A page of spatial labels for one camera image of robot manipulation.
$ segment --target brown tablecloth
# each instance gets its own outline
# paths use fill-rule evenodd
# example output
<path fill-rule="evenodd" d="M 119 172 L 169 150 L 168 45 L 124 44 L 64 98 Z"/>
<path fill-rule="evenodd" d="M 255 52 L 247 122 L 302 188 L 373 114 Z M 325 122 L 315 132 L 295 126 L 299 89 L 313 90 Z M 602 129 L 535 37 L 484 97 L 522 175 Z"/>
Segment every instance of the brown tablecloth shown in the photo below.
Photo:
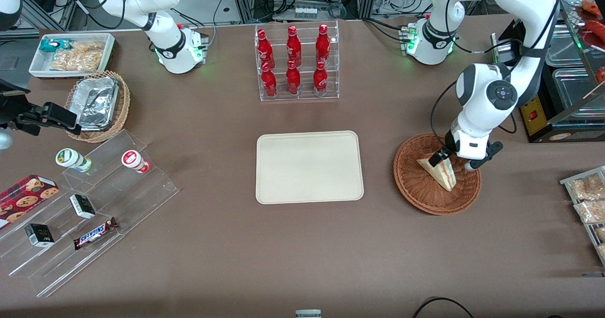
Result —
<path fill-rule="evenodd" d="M 509 21 L 469 17 L 460 43 L 488 47 Z M 326 318 L 401 318 L 430 296 L 452 297 L 477 317 L 602 317 L 605 282 L 580 277 L 602 269 L 558 180 L 603 165 L 605 144 L 532 145 L 521 123 L 516 135 L 496 130 L 505 149 L 482 167 L 478 201 L 453 217 L 422 213 L 396 188 L 395 152 L 430 131 L 438 94 L 490 57 L 456 50 L 423 66 L 361 21 L 340 29 L 341 98 L 294 104 L 259 101 L 253 26 L 220 28 L 207 64 L 185 75 L 158 64 L 143 32 L 114 32 L 112 69 L 132 94 L 125 127 L 182 191 L 48 299 L 0 273 L 0 317 L 265 318 L 317 308 Z M 73 84 L 33 78 L 29 99 L 63 104 Z M 450 92 L 438 131 L 460 109 Z M 327 130 L 359 136 L 363 198 L 260 205 L 257 139 Z M 13 136 L 0 154 L 0 189 L 29 173 L 59 174 L 60 148 L 97 146 L 56 129 Z M 431 312 L 463 314 L 449 303 L 424 317 Z"/>

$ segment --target red bottle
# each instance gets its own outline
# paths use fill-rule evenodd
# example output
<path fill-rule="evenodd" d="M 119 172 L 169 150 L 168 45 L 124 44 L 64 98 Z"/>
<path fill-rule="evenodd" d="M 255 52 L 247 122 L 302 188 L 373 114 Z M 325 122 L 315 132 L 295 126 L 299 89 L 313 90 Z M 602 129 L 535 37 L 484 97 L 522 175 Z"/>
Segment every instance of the red bottle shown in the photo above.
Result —
<path fill-rule="evenodd" d="M 268 98 L 277 97 L 277 81 L 275 81 L 275 75 L 269 68 L 268 62 L 264 62 L 261 66 L 263 73 L 261 74 L 261 80 L 263 81 L 263 88 Z"/>
<path fill-rule="evenodd" d="M 300 94 L 301 91 L 301 73 L 296 68 L 296 61 L 288 61 L 288 71 L 285 73 L 285 78 L 288 81 L 288 92 L 292 96 Z"/>
<path fill-rule="evenodd" d="M 267 32 L 265 30 L 260 29 L 257 32 L 259 36 L 259 56 L 261 58 L 261 65 L 264 62 L 268 62 L 268 68 L 275 68 L 275 60 L 273 59 L 273 47 L 271 47 L 271 43 L 268 42 Z"/>
<path fill-rule="evenodd" d="M 324 61 L 317 62 L 317 70 L 313 74 L 313 85 L 315 86 L 315 96 L 323 97 L 326 96 L 326 85 L 328 83 L 328 73 L 326 72 L 326 64 Z"/>
<path fill-rule="evenodd" d="M 330 58 L 330 38 L 328 38 L 328 25 L 320 25 L 320 35 L 315 42 L 316 61 L 327 61 Z"/>
<path fill-rule="evenodd" d="M 301 40 L 296 34 L 296 26 L 288 27 L 288 59 L 294 60 L 296 66 L 300 66 L 303 63 L 303 50 L 301 48 Z"/>

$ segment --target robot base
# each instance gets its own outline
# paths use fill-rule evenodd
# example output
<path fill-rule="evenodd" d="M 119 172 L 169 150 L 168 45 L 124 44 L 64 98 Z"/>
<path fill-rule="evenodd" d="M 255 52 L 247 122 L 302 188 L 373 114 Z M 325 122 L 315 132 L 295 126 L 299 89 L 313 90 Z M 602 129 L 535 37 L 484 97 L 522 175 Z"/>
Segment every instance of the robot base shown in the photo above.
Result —
<path fill-rule="evenodd" d="M 199 64 L 206 63 L 208 37 L 202 37 L 200 33 L 191 29 L 181 31 L 185 35 L 185 44 L 174 58 L 162 57 L 156 49 L 160 63 L 172 73 L 185 73 Z"/>
<path fill-rule="evenodd" d="M 406 32 L 399 31 L 400 39 L 410 41 L 409 43 L 401 43 L 401 51 L 404 56 L 409 55 L 414 57 L 422 64 L 436 65 L 443 62 L 445 57 L 452 52 L 454 42 L 447 45 L 447 42 L 444 40 L 443 47 L 435 49 L 422 32 L 422 27 L 425 23 L 426 19 L 419 19 L 415 23 L 408 24 L 408 27 L 404 28 Z"/>

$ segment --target clear acrylic display stand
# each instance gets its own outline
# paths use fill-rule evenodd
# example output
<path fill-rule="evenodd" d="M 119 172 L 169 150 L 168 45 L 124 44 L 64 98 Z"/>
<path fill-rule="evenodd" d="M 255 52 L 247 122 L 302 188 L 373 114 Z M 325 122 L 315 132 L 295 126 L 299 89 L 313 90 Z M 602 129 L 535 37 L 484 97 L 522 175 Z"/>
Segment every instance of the clear acrylic display stand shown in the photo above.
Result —
<path fill-rule="evenodd" d="M 145 144 L 122 130 L 86 155 L 93 161 L 87 173 L 66 169 L 56 178 L 61 187 L 59 197 L 41 204 L 41 210 L 10 227 L 0 238 L 0 253 L 9 275 L 28 277 L 37 296 L 47 297 L 179 192 L 151 159 L 152 169 L 145 174 L 124 167 L 121 155 L 130 149 L 149 159 Z M 76 193 L 88 197 L 97 212 L 95 217 L 88 220 L 76 215 L 69 201 Z M 74 239 L 112 217 L 118 228 L 75 250 Z M 28 223 L 47 225 L 55 243 L 45 249 L 33 247 L 23 228 Z"/>
<path fill-rule="evenodd" d="M 320 24 L 328 25 L 328 37 L 330 37 L 330 58 L 326 62 L 326 72 L 328 73 L 327 92 L 323 97 L 317 97 L 313 93 L 313 73 L 316 69 L 315 42 L 320 31 Z M 294 100 L 323 100 L 338 98 L 339 90 L 339 34 L 338 23 L 335 21 L 324 22 L 300 22 L 295 23 L 298 38 L 302 44 L 302 64 L 298 70 L 301 73 L 301 92 L 293 96 L 288 92 L 285 73 L 288 70 L 288 52 L 286 42 L 288 41 L 288 26 L 291 24 L 262 24 L 255 27 L 254 34 L 254 52 L 257 57 L 257 75 L 259 76 L 259 94 L 261 101 L 294 101 Z M 259 46 L 259 36 L 257 32 L 264 29 L 267 32 L 267 39 L 273 47 L 273 57 L 275 68 L 273 73 L 277 80 L 277 97 L 268 98 L 263 88 L 261 80 L 261 61 L 257 51 Z"/>

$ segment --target wicker basket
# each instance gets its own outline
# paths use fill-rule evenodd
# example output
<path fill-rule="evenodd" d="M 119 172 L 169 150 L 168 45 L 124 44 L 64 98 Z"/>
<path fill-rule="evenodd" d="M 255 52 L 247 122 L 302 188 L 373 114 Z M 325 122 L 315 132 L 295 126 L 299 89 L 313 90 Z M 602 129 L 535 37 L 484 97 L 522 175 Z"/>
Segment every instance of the wicker basket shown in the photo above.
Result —
<path fill-rule="evenodd" d="M 433 215 L 453 215 L 466 210 L 477 200 L 481 190 L 481 173 L 468 172 L 465 159 L 450 158 L 456 174 L 456 186 L 446 191 L 416 161 L 422 155 L 441 148 L 433 134 L 416 135 L 404 142 L 395 156 L 393 174 L 401 193 L 417 208 Z"/>
<path fill-rule="evenodd" d="M 130 91 L 128 90 L 128 85 L 124 83 L 124 79 L 122 79 L 120 75 L 112 71 L 103 71 L 84 78 L 95 79 L 101 77 L 112 77 L 120 83 L 120 89 L 118 90 L 117 94 L 118 98 L 115 101 L 115 111 L 112 119 L 112 126 L 110 126 L 110 128 L 106 131 L 82 131 L 80 135 L 67 133 L 67 135 L 73 139 L 77 139 L 78 141 L 86 141 L 89 143 L 103 142 L 117 135 L 126 122 L 126 118 L 128 117 L 128 107 L 130 106 Z M 69 96 L 67 96 L 65 109 L 69 109 L 71 98 L 74 95 L 74 90 L 76 90 L 76 86 L 71 88 L 71 92 L 69 93 Z"/>

